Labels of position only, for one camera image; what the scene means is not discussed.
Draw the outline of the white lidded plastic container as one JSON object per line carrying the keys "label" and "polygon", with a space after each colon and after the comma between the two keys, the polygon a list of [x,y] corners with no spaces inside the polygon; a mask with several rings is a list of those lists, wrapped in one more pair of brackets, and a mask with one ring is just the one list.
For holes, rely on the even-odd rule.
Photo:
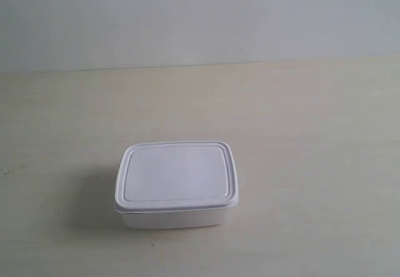
{"label": "white lidded plastic container", "polygon": [[236,166],[224,142],[141,143],[122,155],[114,205],[129,228],[216,226],[238,202]]}

